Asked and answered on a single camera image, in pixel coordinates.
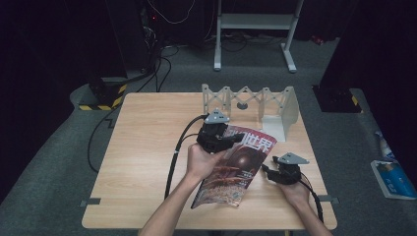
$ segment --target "red magazine cover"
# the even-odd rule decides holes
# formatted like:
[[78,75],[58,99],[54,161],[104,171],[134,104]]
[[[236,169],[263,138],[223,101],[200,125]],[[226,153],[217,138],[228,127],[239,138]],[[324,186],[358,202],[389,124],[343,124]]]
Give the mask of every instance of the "red magazine cover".
[[229,149],[203,180],[191,208],[202,204],[229,204],[238,207],[276,139],[261,131],[229,125],[223,137],[245,134],[242,142]]

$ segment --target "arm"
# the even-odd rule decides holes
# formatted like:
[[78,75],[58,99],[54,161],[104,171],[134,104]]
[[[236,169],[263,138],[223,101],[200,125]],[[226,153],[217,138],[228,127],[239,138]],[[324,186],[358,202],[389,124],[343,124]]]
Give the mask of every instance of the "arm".
[[189,146],[185,176],[138,235],[172,235],[188,198],[200,182],[211,174],[215,164],[224,154],[225,151],[209,154],[197,144]]
[[296,183],[293,185],[278,184],[278,186],[284,193],[285,198],[299,214],[301,221],[303,221],[303,224],[310,235],[332,235],[331,232],[316,216],[316,213],[313,211],[313,209],[310,207],[310,191],[305,186],[303,186],[301,183]]

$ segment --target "3d printed holder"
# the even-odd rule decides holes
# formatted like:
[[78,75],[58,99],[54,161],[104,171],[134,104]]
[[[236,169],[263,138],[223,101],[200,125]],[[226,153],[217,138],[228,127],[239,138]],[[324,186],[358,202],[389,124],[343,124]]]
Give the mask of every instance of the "3d printed holder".
[[211,103],[217,102],[231,120],[232,100],[236,100],[237,107],[242,110],[248,107],[250,101],[255,100],[259,104],[258,116],[262,121],[263,131],[276,138],[278,142],[286,141],[289,127],[298,120],[298,101],[293,87],[287,87],[282,92],[271,92],[269,88],[252,92],[248,87],[233,92],[230,87],[223,87],[220,91],[213,92],[208,85],[202,84],[202,91],[204,114],[209,113]]

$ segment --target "gray carpet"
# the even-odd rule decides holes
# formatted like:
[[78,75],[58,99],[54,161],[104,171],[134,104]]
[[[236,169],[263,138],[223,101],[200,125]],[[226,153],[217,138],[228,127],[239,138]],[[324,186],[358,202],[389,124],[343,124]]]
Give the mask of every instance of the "gray carpet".
[[[241,44],[223,43],[229,50]],[[417,202],[388,200],[375,179],[370,162],[380,158],[374,132],[378,125],[365,95],[352,92],[364,113],[324,113],[312,91],[327,67],[337,41],[318,46],[310,41],[293,41],[291,53],[298,72],[290,74],[277,40],[264,45],[247,45],[240,51],[222,53],[222,70],[212,69],[213,50],[193,47],[167,48],[162,55],[172,63],[161,91],[200,91],[201,84],[212,90],[230,86],[238,90],[269,87],[283,90],[294,86],[301,114],[330,195],[338,226],[334,235],[417,235]],[[162,60],[158,82],[168,71]],[[146,80],[128,85],[127,92],[139,89]],[[136,230],[85,229],[81,222],[96,174],[87,163],[91,132],[106,111],[81,111],[78,101],[87,86],[75,90],[69,99],[75,105],[72,115],[38,151],[30,165],[0,206],[0,235],[136,235]],[[143,91],[155,92],[155,79]],[[117,120],[118,110],[110,115]],[[112,129],[102,123],[91,143],[92,164],[99,168]],[[205,231],[178,230],[175,235],[209,235]],[[227,231],[224,235],[283,235],[277,231]],[[297,231],[294,235],[307,235]]]

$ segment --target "table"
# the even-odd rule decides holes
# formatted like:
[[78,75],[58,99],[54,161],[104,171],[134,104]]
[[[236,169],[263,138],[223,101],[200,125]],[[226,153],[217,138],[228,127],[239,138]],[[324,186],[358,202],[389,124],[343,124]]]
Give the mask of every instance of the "table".
[[[142,228],[162,203],[170,160],[175,145],[188,123],[203,114],[200,92],[150,92],[126,95],[106,154],[95,181],[84,218],[85,228]],[[240,119],[231,124],[257,128],[259,124]],[[198,133],[203,121],[188,134]],[[196,138],[187,139],[178,156],[172,188],[186,169],[187,147]],[[310,179],[318,195],[327,190],[307,136],[302,117],[292,125],[287,142],[278,143],[265,164],[273,167],[271,156],[294,152],[308,160],[301,170]],[[177,229],[206,230],[297,230],[304,226],[277,186],[264,172],[256,175],[239,207],[211,204],[190,209],[195,193],[187,201]],[[315,207],[313,198],[311,206]],[[322,203],[325,225],[336,227],[329,202]]]
[[253,29],[253,30],[288,30],[285,43],[281,43],[282,53],[290,73],[296,73],[294,60],[289,47],[300,18],[304,0],[297,0],[294,14],[224,14],[221,12],[221,0],[218,0],[217,28],[214,50],[214,70],[221,70],[221,30],[222,29]]

